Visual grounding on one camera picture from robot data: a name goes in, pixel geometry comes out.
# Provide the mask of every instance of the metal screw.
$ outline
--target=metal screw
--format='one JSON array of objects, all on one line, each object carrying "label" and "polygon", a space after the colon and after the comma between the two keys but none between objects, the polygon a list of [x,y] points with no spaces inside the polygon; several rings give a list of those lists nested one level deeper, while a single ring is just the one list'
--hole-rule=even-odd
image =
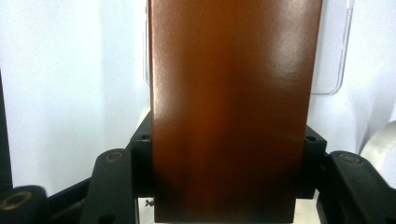
[{"label": "metal screw", "polygon": [[108,162],[115,162],[115,161],[119,161],[120,159],[122,159],[122,157],[123,157],[122,152],[116,151],[116,152],[108,153],[106,155],[106,160]]},{"label": "metal screw", "polygon": [[0,202],[0,209],[4,211],[9,211],[18,208],[27,201],[29,201],[29,199],[31,198],[32,198],[32,192],[28,190],[16,192],[14,194],[9,195],[2,202]]},{"label": "metal screw", "polygon": [[151,200],[151,201],[146,200],[146,207],[147,206],[150,206],[150,207],[154,206],[154,200]]},{"label": "metal screw", "polygon": [[352,164],[361,163],[361,160],[359,160],[359,158],[357,158],[357,157],[355,157],[355,156],[353,156],[351,154],[343,153],[343,154],[340,154],[339,157],[341,158],[341,160],[349,162],[349,163],[352,163]]}]

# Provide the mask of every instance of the black mount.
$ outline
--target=black mount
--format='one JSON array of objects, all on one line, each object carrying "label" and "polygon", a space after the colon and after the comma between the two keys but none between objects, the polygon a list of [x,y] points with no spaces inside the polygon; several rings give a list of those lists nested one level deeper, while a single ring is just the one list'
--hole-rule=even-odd
[{"label": "black mount", "polygon": [[[318,189],[321,223],[396,223],[396,190],[373,165],[350,152],[325,152],[326,140],[306,128],[297,198]],[[125,149],[101,154],[92,177],[49,198],[38,186],[0,196],[0,223],[138,223],[137,198],[154,197],[151,114]]]}]

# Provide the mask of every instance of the brown sample board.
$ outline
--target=brown sample board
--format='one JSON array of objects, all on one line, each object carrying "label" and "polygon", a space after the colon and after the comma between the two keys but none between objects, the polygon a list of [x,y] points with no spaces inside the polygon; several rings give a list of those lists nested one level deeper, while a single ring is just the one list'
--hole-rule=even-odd
[{"label": "brown sample board", "polygon": [[149,0],[157,222],[292,222],[319,0]]}]

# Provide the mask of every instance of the white surface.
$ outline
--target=white surface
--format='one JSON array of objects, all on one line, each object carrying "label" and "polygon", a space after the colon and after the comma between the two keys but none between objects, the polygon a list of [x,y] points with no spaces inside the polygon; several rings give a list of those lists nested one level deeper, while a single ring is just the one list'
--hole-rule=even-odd
[{"label": "white surface", "polygon": [[367,159],[380,172],[389,153],[396,148],[396,121],[381,128],[367,142],[361,156]]},{"label": "white surface", "polygon": [[154,223],[154,207],[146,205],[146,200],[152,201],[152,198],[139,198],[139,220],[141,224]]},{"label": "white surface", "polygon": [[308,124],[327,151],[359,153],[396,119],[396,1],[356,0],[344,84],[334,96],[311,96]]},{"label": "white surface", "polygon": [[149,98],[145,1],[2,0],[0,66],[14,186],[48,194],[126,147]]},{"label": "white surface", "polygon": [[396,147],[394,147],[390,151],[381,169],[381,175],[387,181],[388,185],[394,189],[396,189],[395,164],[396,164]]}]

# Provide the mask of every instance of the clear acrylic panel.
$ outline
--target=clear acrylic panel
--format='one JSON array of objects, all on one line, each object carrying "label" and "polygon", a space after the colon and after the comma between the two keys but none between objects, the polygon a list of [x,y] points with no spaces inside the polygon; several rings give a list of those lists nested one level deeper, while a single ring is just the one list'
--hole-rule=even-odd
[{"label": "clear acrylic panel", "polygon": [[353,0],[324,0],[311,94],[333,95],[342,85]]}]

